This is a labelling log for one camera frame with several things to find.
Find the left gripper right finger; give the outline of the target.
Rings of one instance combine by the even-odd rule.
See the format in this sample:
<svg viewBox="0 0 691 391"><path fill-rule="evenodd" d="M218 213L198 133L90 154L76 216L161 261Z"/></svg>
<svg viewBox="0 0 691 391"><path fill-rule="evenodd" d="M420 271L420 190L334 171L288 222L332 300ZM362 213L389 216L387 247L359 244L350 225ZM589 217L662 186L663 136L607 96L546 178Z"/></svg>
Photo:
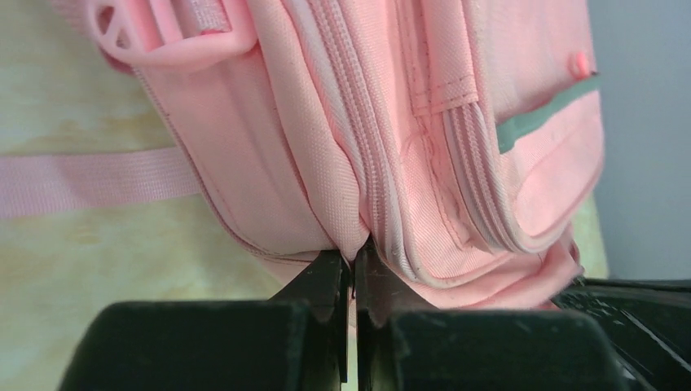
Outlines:
<svg viewBox="0 0 691 391"><path fill-rule="evenodd" d="M440 310L373 243L354 262L362 390L626 390L604 332L564 310Z"/></svg>

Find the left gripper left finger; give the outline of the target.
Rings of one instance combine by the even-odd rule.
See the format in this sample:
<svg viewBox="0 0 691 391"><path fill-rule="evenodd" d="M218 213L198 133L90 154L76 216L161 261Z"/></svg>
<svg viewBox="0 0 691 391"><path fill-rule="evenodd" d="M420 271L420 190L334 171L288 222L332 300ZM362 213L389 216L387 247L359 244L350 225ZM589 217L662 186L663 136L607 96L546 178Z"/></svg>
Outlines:
<svg viewBox="0 0 691 391"><path fill-rule="evenodd" d="M338 390L350 272L320 253L264 301L123 301L86 329L62 390Z"/></svg>

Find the pink student backpack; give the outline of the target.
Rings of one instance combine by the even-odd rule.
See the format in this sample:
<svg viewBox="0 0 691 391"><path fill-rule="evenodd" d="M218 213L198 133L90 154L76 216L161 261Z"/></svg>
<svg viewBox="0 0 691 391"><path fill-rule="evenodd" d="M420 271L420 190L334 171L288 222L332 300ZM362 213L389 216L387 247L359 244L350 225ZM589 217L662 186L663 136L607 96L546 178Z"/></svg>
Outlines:
<svg viewBox="0 0 691 391"><path fill-rule="evenodd" d="M585 1L57 1L172 148L1 160L2 217L202 194L295 275L371 239L440 308L534 308L582 271L604 132Z"/></svg>

